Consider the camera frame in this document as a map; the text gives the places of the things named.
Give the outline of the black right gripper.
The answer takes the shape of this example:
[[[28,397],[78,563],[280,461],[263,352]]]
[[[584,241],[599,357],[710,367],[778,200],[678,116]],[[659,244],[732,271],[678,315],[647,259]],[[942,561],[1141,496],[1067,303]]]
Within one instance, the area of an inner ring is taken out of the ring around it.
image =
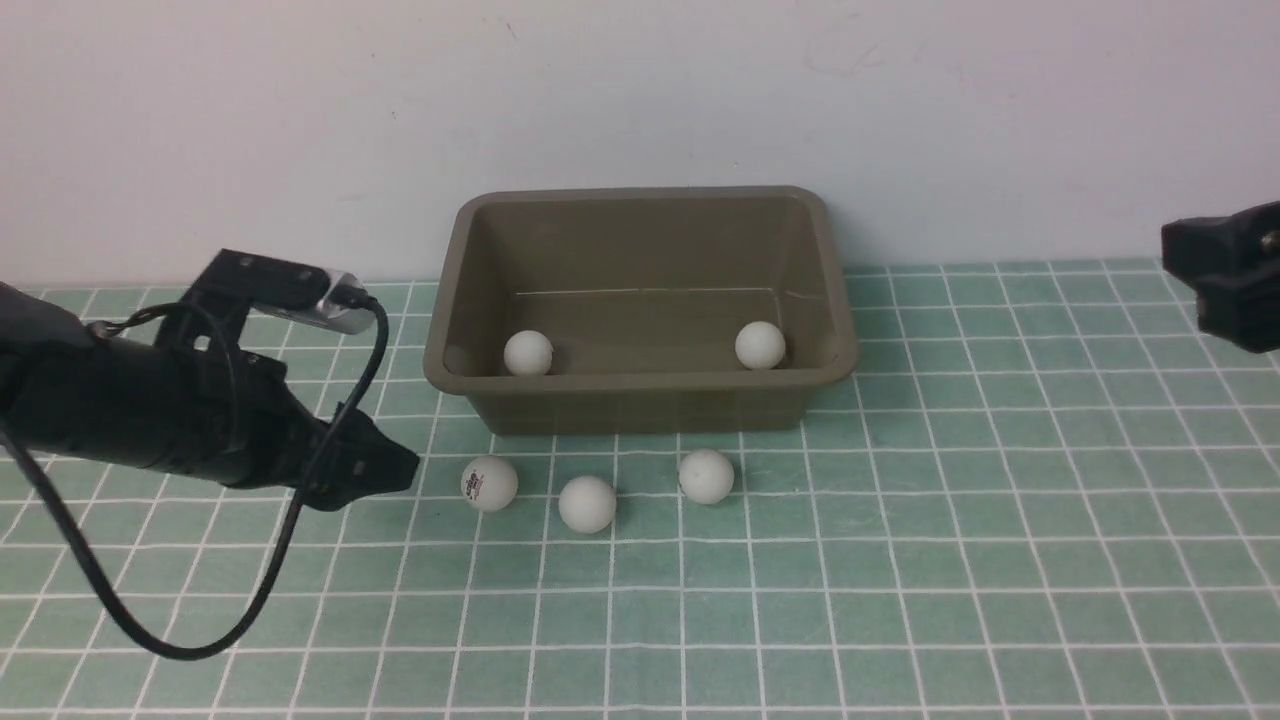
[[[1161,264],[1196,283],[1198,327],[1251,354],[1279,347],[1279,202],[1194,217],[1160,231]]]

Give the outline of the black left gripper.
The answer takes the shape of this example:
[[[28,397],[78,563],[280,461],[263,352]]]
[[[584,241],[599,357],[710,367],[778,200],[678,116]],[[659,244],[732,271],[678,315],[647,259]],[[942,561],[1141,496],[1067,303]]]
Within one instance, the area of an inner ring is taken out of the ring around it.
[[[383,434],[360,410],[338,432],[307,411],[285,386],[283,363],[257,356],[230,378],[220,352],[169,348],[179,370],[174,436],[155,471],[210,480],[228,489],[289,488],[324,512],[407,491],[420,456]]]

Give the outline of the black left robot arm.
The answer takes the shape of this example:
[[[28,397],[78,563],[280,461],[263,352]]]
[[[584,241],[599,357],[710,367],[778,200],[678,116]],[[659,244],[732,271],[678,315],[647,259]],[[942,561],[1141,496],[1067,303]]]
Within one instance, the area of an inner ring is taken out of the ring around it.
[[[357,409],[335,438],[246,354],[232,380],[220,348],[96,338],[64,307],[3,287],[3,420],[28,448],[195,477],[230,489],[306,488],[311,509],[408,489],[415,451]]]

